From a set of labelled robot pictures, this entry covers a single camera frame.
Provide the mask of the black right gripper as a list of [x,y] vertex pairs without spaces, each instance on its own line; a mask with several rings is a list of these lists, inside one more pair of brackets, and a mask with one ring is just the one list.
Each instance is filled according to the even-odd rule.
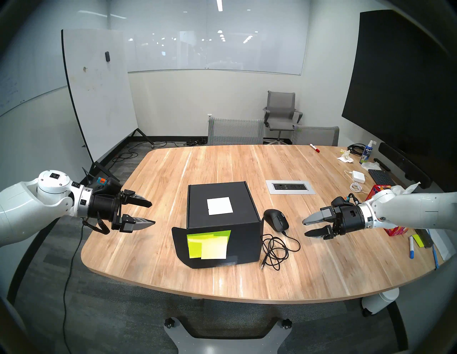
[[365,218],[358,205],[337,206],[334,208],[321,208],[318,212],[303,219],[303,225],[329,222],[322,228],[312,229],[304,233],[307,237],[333,239],[337,235],[355,232],[365,229]]

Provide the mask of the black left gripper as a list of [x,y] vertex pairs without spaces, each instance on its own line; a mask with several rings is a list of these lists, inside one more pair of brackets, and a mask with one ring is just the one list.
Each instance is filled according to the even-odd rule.
[[[120,201],[122,205],[135,205],[146,208],[152,206],[150,201],[136,194],[135,191],[121,191],[121,187],[97,187],[93,190],[90,198],[87,220],[89,218],[97,219],[98,227],[89,224],[88,221],[87,227],[102,234],[109,234],[110,229],[103,220],[113,221],[118,215]],[[120,232],[133,233],[134,231],[151,227],[154,224],[155,221],[149,219],[135,218],[128,214],[123,214],[120,219]]]

